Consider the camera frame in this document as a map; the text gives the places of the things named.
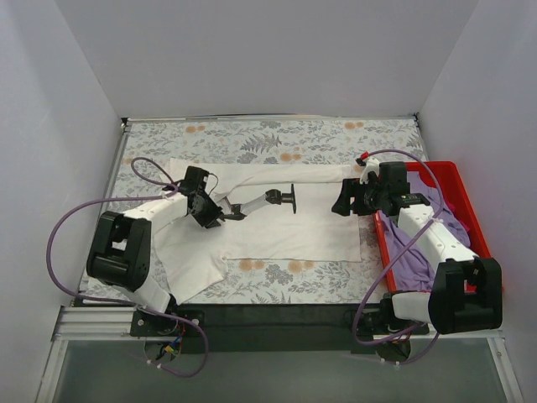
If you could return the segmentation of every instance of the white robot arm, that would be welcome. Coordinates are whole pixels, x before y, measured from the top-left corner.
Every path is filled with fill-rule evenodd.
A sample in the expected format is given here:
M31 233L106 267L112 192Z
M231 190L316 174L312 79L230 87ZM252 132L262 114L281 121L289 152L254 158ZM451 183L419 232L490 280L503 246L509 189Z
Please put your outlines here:
M269 204L289 203L296 212L295 188L290 193L272 189L245 204L223 200L219 207L206 193L209 172L189 166L178 181L179 192L149 201L123 213L104 212L99 218L86 263L89 276L121 291L140 306L166 312L175 299L151 275L151 240L178 218L191 215L202 227L214 228L219 220L243 220Z
M358 216L381 210L411 238L434 215L421 194L410 193L403 162L380 163L368 158L359 180L344 180L332 211L342 216ZM495 259L479 258L462 245L438 220L416 242L435 271L433 290L399 292L386 296L397 320L432 323L442 334L497 328L502 323L501 269ZM465 283L475 285L466 293Z

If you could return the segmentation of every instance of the floral patterned mat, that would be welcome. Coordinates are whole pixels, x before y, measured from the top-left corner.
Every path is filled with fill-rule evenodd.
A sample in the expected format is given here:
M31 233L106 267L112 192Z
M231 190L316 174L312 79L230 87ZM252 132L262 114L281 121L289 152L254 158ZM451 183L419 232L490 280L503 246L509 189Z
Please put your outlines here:
M165 165L170 157L204 163L354 164L365 151L403 149L425 158L422 139L412 119L391 120L215 120L181 123L134 123L123 152L113 196L149 196L159 189L130 170L133 157L147 156ZM397 154L380 160L403 160ZM360 168L355 165L357 173ZM124 211L140 203L112 203ZM220 283L190 303L345 303L359 302L382 269L371 217L358 219L362 262L296 260L229 260ZM155 279L166 289L163 265L154 251ZM123 297L98 280L85 278L81 288L91 296ZM371 298L386 291L380 285Z

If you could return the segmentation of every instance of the purple cloth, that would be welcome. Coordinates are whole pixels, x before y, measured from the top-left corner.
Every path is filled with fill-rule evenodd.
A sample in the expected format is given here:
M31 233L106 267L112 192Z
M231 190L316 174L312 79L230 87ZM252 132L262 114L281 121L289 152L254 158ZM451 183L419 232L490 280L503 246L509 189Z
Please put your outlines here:
M421 193L430 201L430 206L436 211L440 206L438 191L433 187L428 187L420 179L418 172L408 172L407 180L410 183L412 193ZM384 214L380 214L383 222L384 237L388 246L389 258L394 256L405 246L410 237ZM444 220L444 225L466 247L470 247L470 238L463 225L456 220L453 213L446 205L439 218ZM425 256L417 246L413 246L409 251L401 256L392 268L395 285L398 290L430 291L433 287L435 273L429 265Z

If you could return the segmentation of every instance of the red plastic tray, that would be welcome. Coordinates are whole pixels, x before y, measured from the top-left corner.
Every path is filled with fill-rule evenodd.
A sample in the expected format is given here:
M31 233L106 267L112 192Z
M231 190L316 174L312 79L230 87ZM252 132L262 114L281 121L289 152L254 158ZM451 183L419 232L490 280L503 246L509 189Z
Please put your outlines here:
M487 243L485 242L485 238L479 227L479 222L477 222L476 215L473 212L472 204L468 199L467 192L464 189L456 165L450 161L432 161L426 162L426 164L435 174L442 192L444 193L444 199L455 215L455 218L466 226L471 243L470 248L482 258L490 258ZM435 182L433 182L429 173L420 163L407 162L406 167L408 171L418 171L421 180L427 186L435 187ZM378 238L378 246L380 247L380 255L383 261L383 266L386 267L390 258L386 239L384 238L383 224L379 214L380 212L377 212L373 217L375 222L375 232L377 233ZM386 275L386 282L389 291L394 292L397 290L392 270Z

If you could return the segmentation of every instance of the white backdrop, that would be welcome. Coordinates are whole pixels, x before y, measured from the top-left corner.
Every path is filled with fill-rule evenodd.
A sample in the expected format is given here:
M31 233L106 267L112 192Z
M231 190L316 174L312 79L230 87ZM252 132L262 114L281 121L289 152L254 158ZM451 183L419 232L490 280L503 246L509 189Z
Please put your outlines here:
M427 98L432 159L453 160L503 269L506 346L537 400L537 2L480 0Z
M53 0L0 0L0 94L0 400L22 403L35 399L69 301L46 273L47 237L68 209L102 196L120 122ZM56 244L73 289L96 214L77 214Z
M56 0L120 116L419 111L477 0Z

